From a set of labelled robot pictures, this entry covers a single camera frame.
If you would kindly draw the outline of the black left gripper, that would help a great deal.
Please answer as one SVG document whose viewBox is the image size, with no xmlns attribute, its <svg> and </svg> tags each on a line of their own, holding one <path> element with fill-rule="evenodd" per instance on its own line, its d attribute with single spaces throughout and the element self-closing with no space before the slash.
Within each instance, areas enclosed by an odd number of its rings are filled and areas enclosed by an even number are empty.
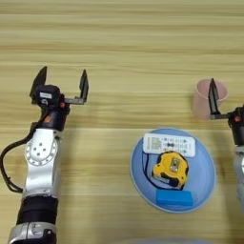
<svg viewBox="0 0 244 244">
<path fill-rule="evenodd" d="M 49 93 L 47 97 L 42 97 L 40 92 L 34 93 L 39 85 L 46 83 L 47 70 L 47 67 L 43 67 L 39 71 L 30 89 L 31 102 L 41 109 L 39 120 L 34 122 L 32 126 L 35 129 L 51 129 L 62 132 L 70 112 L 70 106 L 67 104 L 84 105 L 87 102 L 89 93 L 88 76 L 86 71 L 82 72 L 79 84 L 80 95 L 74 98 L 66 98 L 64 101 L 65 96 L 63 93 Z"/>
</svg>

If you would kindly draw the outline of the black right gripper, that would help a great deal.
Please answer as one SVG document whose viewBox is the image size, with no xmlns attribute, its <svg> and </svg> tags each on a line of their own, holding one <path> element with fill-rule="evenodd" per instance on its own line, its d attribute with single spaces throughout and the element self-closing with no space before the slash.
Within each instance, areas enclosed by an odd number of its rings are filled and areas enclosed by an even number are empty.
<svg viewBox="0 0 244 244">
<path fill-rule="evenodd" d="M 210 118 L 211 119 L 228 119 L 230 128 L 232 129 L 234 143 L 236 146 L 244 146 L 244 105 L 242 107 L 237 107 L 229 115 L 226 113 L 222 114 L 217 105 L 218 100 L 218 90 L 214 79 L 211 79 L 208 93 L 208 101 L 210 108 Z"/>
</svg>

